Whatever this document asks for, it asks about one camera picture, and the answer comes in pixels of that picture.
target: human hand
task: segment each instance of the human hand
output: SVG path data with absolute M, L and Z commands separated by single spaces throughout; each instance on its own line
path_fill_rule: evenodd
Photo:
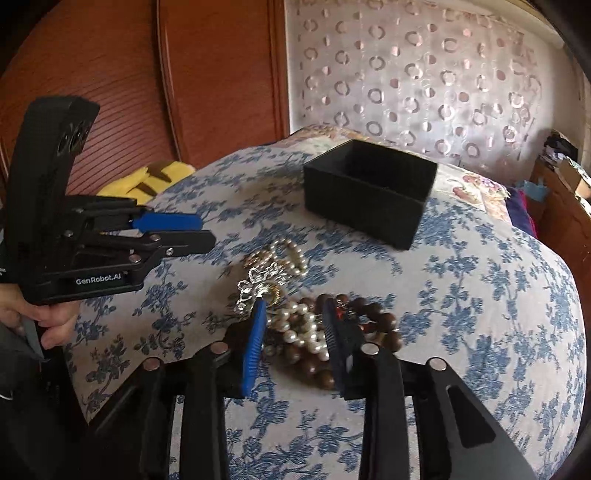
M 17 333 L 23 333 L 21 315 L 36 320 L 47 328 L 41 337 L 44 349 L 63 345 L 70 340 L 80 310 L 79 301 L 56 305 L 32 305 L 27 302 L 18 285 L 0 284 L 0 322 Z

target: black box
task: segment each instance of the black box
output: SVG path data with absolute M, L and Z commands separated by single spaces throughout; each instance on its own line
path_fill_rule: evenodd
M 306 208 L 408 250 L 436 174 L 425 158 L 349 140 L 304 165 Z

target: blue floral pattern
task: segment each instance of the blue floral pattern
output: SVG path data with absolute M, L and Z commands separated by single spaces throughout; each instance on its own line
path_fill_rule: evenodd
M 549 478 L 573 447 L 586 384 L 582 313 L 564 262 L 532 237 L 437 192 L 412 248 L 395 251 L 305 210 L 302 165 L 310 158 L 247 148 L 154 200 L 157 210 L 198 212 L 217 244 L 206 255 L 165 260 L 137 293 L 85 303 L 66 354 L 87 417 L 146 356 L 174 361 L 223 337 L 235 321 L 239 260 L 281 235 L 300 244 L 310 262 L 292 291 L 381 299 L 401 319 L 400 357 L 446 358 L 539 477 Z M 226 401 L 226 422 L 233 479 L 357 476 L 362 401 L 344 402 L 261 364 L 252 395 Z M 412 434 L 410 443 L 417 477 Z M 172 458 L 171 478 L 177 470 Z

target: blue gripper pad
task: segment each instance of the blue gripper pad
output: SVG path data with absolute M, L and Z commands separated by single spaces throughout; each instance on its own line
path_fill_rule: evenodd
M 196 213 L 157 213 L 147 212 L 132 222 L 132 227 L 140 232 L 201 230 L 203 220 Z

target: blue fabric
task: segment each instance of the blue fabric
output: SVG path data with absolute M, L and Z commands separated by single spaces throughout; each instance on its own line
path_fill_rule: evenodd
M 511 218 L 511 223 L 519 230 L 537 238 L 537 235 L 531 227 L 531 219 L 527 213 L 527 209 L 521 201 L 519 190 L 515 187 L 506 187 L 506 189 L 511 195 L 510 198 L 505 200 L 507 212 L 509 212 L 509 218 Z
M 137 293 L 83 305 L 66 355 L 87 417 L 147 356 L 174 361 L 221 339 L 233 321 L 241 259 L 287 236 L 309 261 L 292 292 L 380 301 L 401 321 L 399 357 L 444 357 L 548 478 L 573 446 L 586 383 L 583 317 L 565 263 L 519 229 L 442 193 L 427 202 L 411 249 L 394 251 L 305 210 L 309 158 L 247 148 L 155 198 L 157 211 L 197 213 L 217 244 L 206 255 L 163 261 Z M 260 364 L 252 395 L 226 401 L 232 478 L 355 479 L 362 413 L 361 401 L 347 403 L 290 369 Z M 179 434 L 176 421 L 172 472 Z

